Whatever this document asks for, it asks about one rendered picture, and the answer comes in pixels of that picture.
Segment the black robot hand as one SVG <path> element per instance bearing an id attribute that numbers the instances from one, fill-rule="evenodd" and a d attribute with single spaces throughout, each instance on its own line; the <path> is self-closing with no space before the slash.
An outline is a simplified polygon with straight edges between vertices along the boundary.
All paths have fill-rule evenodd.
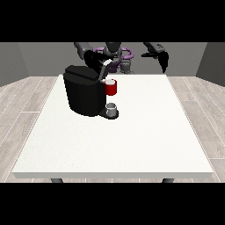
<path id="1" fill-rule="evenodd" d="M 110 57 L 105 54 L 88 50 L 84 53 L 83 59 L 89 68 L 94 69 L 99 74 L 103 68 L 103 63 L 109 60 Z"/>
<path id="2" fill-rule="evenodd" d="M 166 72 L 166 69 L 168 68 L 168 65 L 169 65 L 169 54 L 165 51 L 163 52 L 152 52 L 152 53 L 145 53 L 145 54 L 142 54 L 142 57 L 152 57 L 154 59 L 157 59 L 161 68 L 162 68 L 162 71 L 163 73 Z"/>

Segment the pale grey machine lid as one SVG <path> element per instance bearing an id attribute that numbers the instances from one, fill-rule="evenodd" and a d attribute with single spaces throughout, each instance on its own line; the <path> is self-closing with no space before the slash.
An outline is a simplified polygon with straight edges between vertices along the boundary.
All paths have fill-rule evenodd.
<path id="1" fill-rule="evenodd" d="M 108 71 L 109 71 L 109 68 L 110 68 L 110 65 L 111 65 L 112 62 L 113 61 L 111 59 L 109 59 L 109 60 L 106 60 L 103 63 L 103 67 L 102 67 L 101 72 L 100 72 L 100 75 L 99 75 L 99 80 L 105 79 L 105 77 L 108 74 Z"/>

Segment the red pod holder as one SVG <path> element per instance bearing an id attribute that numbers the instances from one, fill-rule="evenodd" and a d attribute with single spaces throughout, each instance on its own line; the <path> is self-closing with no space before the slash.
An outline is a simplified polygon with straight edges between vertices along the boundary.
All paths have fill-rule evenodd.
<path id="1" fill-rule="evenodd" d="M 117 93 L 117 81 L 114 79 L 105 80 L 105 94 L 113 96 Z"/>

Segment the black coffee machine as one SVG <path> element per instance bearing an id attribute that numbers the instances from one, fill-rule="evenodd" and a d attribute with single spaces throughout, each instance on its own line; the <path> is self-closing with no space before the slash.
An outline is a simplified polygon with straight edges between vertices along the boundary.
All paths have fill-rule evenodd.
<path id="1" fill-rule="evenodd" d="M 86 66 L 70 65 L 65 69 L 63 80 L 69 107 L 83 116 L 102 116 L 109 120 L 119 117 L 118 109 L 110 115 L 106 108 L 105 84 L 98 80 L 99 74 Z"/>

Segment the small grey cup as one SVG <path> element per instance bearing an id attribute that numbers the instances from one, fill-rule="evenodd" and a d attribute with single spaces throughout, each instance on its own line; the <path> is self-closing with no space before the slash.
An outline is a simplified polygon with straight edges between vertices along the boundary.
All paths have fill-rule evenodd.
<path id="1" fill-rule="evenodd" d="M 117 106 L 114 103 L 108 103 L 105 106 L 106 109 L 106 115 L 109 117 L 113 117 L 117 113 Z"/>

